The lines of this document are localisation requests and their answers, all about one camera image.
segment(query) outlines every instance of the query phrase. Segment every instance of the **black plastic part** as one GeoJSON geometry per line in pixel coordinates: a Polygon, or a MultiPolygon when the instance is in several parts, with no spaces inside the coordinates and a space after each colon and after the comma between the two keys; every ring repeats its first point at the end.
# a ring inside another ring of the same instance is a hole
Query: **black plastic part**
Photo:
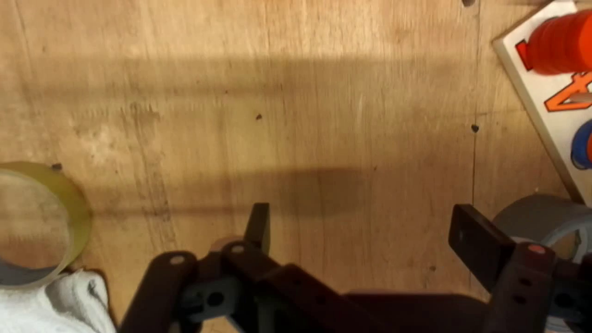
{"type": "Polygon", "coordinates": [[[556,253],[519,244],[493,292],[485,333],[541,333],[550,312],[556,253]]]}
{"type": "MultiPolygon", "coordinates": [[[[278,299],[287,305],[295,318],[313,321],[313,331],[393,331],[371,312],[337,294],[302,268],[295,264],[280,266],[276,260],[263,255],[247,242],[234,242],[223,249],[223,260],[228,269],[234,269],[250,282],[261,295],[278,299]]],[[[289,327],[297,321],[287,321],[289,316],[265,318],[289,327]]]]}
{"type": "Polygon", "coordinates": [[[472,205],[454,207],[448,244],[489,292],[515,251],[515,242],[472,205]]]}
{"type": "Polygon", "coordinates": [[[184,286],[197,269],[191,251],[167,251],[156,257],[136,292],[121,333],[165,333],[176,318],[184,286]]]}
{"type": "Polygon", "coordinates": [[[346,294],[393,331],[478,333],[487,305],[461,294],[346,294]]]}

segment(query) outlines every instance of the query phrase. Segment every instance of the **screw hole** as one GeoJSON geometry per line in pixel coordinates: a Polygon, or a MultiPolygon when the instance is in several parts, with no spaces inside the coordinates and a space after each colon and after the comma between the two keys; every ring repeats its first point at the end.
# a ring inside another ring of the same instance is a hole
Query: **screw hole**
{"type": "Polygon", "coordinates": [[[513,299],[515,299],[515,303],[526,303],[526,297],[520,294],[515,294],[513,299]]]}
{"type": "Polygon", "coordinates": [[[186,262],[186,257],[184,255],[173,255],[169,258],[169,262],[171,262],[171,266],[178,266],[178,264],[186,262]]]}
{"type": "Polygon", "coordinates": [[[223,301],[224,301],[224,294],[223,294],[223,292],[213,292],[213,294],[208,295],[206,301],[208,301],[208,305],[211,305],[211,306],[221,306],[223,301]]]}
{"type": "Polygon", "coordinates": [[[526,284],[526,286],[531,286],[531,284],[533,284],[533,281],[528,279],[528,277],[520,277],[519,281],[520,281],[520,284],[526,284]]]}
{"type": "Polygon", "coordinates": [[[570,308],[570,306],[574,306],[574,297],[570,294],[557,294],[556,295],[556,305],[570,308]]]}
{"type": "Polygon", "coordinates": [[[245,245],[243,245],[243,244],[235,244],[235,245],[232,247],[232,251],[234,251],[234,253],[243,253],[243,251],[245,251],[245,245]]]}
{"type": "Polygon", "coordinates": [[[326,303],[328,297],[324,294],[317,295],[317,303],[326,303]]]}

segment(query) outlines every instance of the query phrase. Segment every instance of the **plywood wall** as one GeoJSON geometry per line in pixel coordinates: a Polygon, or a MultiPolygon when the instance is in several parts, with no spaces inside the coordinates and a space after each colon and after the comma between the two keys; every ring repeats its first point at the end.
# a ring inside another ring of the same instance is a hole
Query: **plywood wall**
{"type": "Polygon", "coordinates": [[[519,0],[6,0],[0,158],[62,162],[123,318],[149,260],[272,203],[272,255],[339,290],[483,295],[446,245],[565,188],[491,40],[519,0]]]}

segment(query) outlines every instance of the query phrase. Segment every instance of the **wood grain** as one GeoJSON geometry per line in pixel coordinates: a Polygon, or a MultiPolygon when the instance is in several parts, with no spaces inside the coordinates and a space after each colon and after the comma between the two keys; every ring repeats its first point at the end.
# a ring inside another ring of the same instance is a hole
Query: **wood grain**
{"type": "Polygon", "coordinates": [[[60,160],[84,186],[82,262],[117,319],[154,255],[204,255],[261,199],[272,255],[339,290],[483,295],[446,244],[452,205],[563,190],[489,46],[506,9],[0,1],[0,158],[60,160]]]}

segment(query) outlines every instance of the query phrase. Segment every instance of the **clear tape roll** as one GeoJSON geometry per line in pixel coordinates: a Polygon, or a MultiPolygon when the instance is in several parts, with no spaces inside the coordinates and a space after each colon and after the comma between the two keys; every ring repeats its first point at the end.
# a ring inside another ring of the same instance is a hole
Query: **clear tape roll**
{"type": "Polygon", "coordinates": [[[26,268],[0,260],[0,286],[30,286],[60,275],[84,251],[91,234],[91,208],[84,192],[62,171],[39,162],[0,162],[0,173],[47,188],[67,212],[67,249],[56,266],[26,268]]]}

